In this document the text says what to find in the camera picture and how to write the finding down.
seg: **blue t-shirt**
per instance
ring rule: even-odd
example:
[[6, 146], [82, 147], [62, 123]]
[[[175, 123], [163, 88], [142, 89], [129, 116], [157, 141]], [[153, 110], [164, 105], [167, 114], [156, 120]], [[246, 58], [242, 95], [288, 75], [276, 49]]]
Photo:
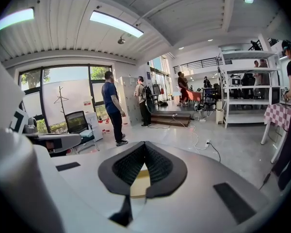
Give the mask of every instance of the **blue t-shirt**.
[[105, 102], [107, 113], [115, 113], [118, 112], [118, 108], [114, 105], [111, 95], [116, 95], [116, 98], [118, 99], [117, 91], [115, 88], [115, 85], [110, 82], [106, 82], [103, 84], [101, 89], [103, 101]]

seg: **tree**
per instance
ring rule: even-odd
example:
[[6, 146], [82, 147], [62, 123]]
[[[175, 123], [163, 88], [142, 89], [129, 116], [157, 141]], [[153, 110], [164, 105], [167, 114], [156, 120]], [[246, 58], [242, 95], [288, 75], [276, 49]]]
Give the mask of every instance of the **tree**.
[[104, 80], [106, 71], [109, 71], [106, 67], [91, 67], [91, 80]]
[[[44, 82], [48, 82], [50, 80], [49, 78], [49, 69], [44, 70]], [[40, 70], [34, 71], [34, 72], [28, 72], [23, 75], [21, 75], [21, 83], [22, 84], [28, 84], [28, 88], [35, 88], [38, 83], [40, 83]]]

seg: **white shelving unit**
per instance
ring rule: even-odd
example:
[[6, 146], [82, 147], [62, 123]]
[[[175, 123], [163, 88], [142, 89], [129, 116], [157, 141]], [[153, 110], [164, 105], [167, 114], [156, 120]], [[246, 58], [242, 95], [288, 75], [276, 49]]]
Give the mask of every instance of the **white shelving unit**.
[[[272, 101], [272, 87], [278, 87], [274, 81], [274, 74], [280, 69], [276, 67], [260, 68], [260, 67], [233, 67], [231, 65], [226, 65], [227, 60], [242, 60], [242, 59], [267, 59], [273, 58], [277, 53], [267, 52], [267, 51], [229, 51], [221, 52], [219, 58], [222, 58], [222, 65], [219, 65], [220, 78], [225, 77], [225, 82], [221, 82], [222, 97], [223, 91], [227, 93], [227, 98], [224, 99], [224, 109], [225, 109], [225, 128], [229, 123], [261, 123], [264, 121], [264, 111], [262, 110], [250, 110], [250, 111], [230, 111], [230, 105], [268, 105]], [[270, 77], [270, 85], [251, 85], [251, 86], [232, 86], [229, 84], [228, 78], [232, 74], [242, 74], [242, 73], [268, 73]], [[229, 91], [231, 89], [254, 89], [254, 88], [269, 88], [269, 99], [234, 99], [230, 98]]]

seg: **sneaker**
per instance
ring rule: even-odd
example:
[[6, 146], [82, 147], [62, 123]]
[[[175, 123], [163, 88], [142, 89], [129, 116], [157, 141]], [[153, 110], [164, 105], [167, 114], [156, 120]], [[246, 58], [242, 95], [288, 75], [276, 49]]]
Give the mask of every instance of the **sneaker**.
[[117, 143], [116, 143], [116, 146], [119, 147], [119, 146], [121, 146], [121, 145], [125, 145], [125, 144], [127, 144], [127, 143], [128, 143], [128, 141], [120, 141], [120, 142], [117, 142]]

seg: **step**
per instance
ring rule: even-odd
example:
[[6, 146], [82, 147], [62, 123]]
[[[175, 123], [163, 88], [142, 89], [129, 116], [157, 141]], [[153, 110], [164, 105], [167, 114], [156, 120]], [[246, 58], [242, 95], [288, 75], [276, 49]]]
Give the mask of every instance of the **step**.
[[[174, 113], [153, 113], [151, 115], [151, 118], [171, 118], [173, 119], [173, 114]], [[177, 114], [175, 116], [176, 119], [185, 119], [185, 120], [190, 120], [191, 115], [190, 114]]]
[[176, 121], [173, 120], [172, 118], [159, 118], [159, 117], [155, 117], [155, 118], [151, 118], [151, 123], [158, 123], [158, 124], [164, 124], [164, 125], [171, 125], [171, 126], [180, 126], [183, 127], [183, 125], [181, 123], [183, 123], [183, 125], [185, 127], [187, 127], [190, 123], [190, 120], [188, 119], [179, 119], [176, 118]]

